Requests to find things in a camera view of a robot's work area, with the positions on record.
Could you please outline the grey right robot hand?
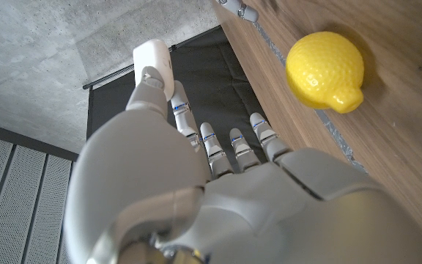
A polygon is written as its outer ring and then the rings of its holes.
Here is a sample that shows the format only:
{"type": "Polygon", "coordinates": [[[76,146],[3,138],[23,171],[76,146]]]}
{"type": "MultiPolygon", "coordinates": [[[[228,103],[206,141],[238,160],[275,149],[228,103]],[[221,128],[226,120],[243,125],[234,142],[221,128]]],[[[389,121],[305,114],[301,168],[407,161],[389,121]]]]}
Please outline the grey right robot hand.
{"type": "Polygon", "coordinates": [[[244,20],[256,23],[259,19],[259,13],[253,7],[245,4],[243,0],[216,0],[216,2],[244,20]]]}

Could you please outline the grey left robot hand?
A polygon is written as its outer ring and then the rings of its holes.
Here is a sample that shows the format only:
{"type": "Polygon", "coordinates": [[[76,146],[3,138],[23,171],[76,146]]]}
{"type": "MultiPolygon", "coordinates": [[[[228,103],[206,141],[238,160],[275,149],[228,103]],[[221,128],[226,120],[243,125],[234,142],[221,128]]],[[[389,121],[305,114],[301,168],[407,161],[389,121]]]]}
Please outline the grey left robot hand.
{"type": "Polygon", "coordinates": [[[422,229],[368,175],[291,150],[257,114],[267,162],[233,132],[235,173],[208,124],[193,143],[166,113],[163,78],[146,67],[86,143],[64,213],[72,263],[422,263],[422,229]]]}

